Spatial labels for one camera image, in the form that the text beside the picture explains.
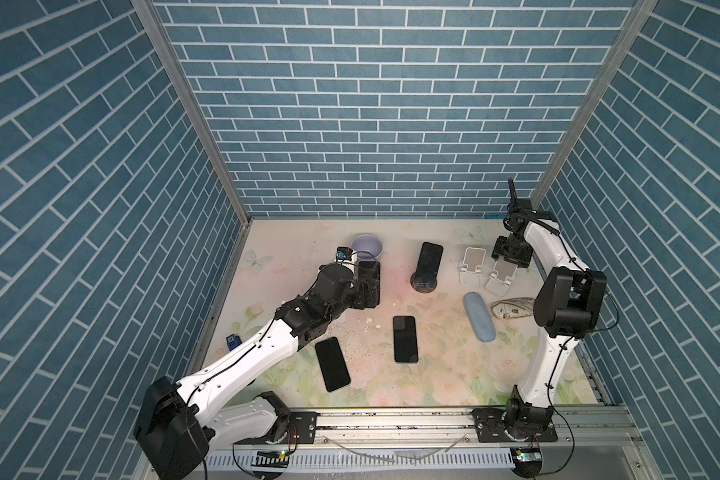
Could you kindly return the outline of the white phone stand front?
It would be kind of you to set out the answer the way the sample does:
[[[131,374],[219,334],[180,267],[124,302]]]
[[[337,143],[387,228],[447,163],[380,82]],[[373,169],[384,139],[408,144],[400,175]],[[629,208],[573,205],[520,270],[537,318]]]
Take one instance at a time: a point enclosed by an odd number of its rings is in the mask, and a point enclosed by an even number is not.
[[[488,276],[485,289],[497,296],[505,296],[510,289],[517,266],[499,257]]]

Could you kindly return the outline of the white phone stand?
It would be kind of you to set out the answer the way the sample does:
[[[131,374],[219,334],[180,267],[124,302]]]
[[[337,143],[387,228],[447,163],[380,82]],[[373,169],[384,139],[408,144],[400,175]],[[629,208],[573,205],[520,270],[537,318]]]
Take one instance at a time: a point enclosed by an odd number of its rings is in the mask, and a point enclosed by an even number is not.
[[[485,289],[497,296],[505,296],[510,289],[517,266],[499,257],[488,276]]]
[[[459,264],[459,283],[465,287],[480,286],[482,267],[485,262],[486,250],[479,247],[467,247]]]

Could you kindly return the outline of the green-edged black phone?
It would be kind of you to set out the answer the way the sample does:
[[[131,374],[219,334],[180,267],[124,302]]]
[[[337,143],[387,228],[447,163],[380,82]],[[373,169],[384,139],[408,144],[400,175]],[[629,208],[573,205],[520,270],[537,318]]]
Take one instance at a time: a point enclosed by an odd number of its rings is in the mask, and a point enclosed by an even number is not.
[[[393,317],[393,352],[397,363],[419,361],[416,320],[413,316]]]

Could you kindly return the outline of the black phone front stand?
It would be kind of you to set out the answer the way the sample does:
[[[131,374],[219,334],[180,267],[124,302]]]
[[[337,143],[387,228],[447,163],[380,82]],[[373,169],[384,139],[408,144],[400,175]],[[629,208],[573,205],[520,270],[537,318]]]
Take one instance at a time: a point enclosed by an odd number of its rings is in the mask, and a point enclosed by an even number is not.
[[[339,340],[336,337],[330,337],[316,343],[315,352],[324,385],[328,392],[334,392],[351,383],[351,376]]]

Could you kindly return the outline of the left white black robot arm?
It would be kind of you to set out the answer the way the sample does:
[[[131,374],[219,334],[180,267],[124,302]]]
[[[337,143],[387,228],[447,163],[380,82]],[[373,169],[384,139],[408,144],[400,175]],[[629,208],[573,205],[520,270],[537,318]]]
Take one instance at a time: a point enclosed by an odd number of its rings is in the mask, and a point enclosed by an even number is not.
[[[272,392],[234,408],[227,402],[258,376],[324,335],[348,309],[380,303],[381,264],[337,260],[320,267],[308,290],[283,303],[251,338],[178,381],[145,391],[134,438],[161,479],[183,479],[214,449],[248,439],[279,439],[289,408]]]

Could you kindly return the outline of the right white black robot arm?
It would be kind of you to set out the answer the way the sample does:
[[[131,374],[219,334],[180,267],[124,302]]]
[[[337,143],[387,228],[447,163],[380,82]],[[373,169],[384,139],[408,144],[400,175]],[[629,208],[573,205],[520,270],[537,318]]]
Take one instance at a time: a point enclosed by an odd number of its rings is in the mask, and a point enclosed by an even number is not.
[[[506,406],[476,408],[472,417],[481,443],[554,440],[554,392],[577,343],[596,330],[607,279],[579,261],[554,214],[534,209],[530,200],[511,200],[503,224],[509,234],[494,244],[487,289],[507,292],[516,270],[538,260],[546,279],[532,309],[537,345]]]

